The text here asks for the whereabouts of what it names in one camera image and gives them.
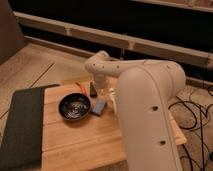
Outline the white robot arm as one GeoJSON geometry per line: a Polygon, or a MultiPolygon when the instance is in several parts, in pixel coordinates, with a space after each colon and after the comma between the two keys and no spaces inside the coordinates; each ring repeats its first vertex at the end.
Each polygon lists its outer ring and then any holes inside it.
{"type": "Polygon", "coordinates": [[[129,171],[183,171],[168,112],[168,101],[185,86],[182,67],[167,60],[114,60],[100,51],[85,68],[117,79],[117,116],[129,171]]]}

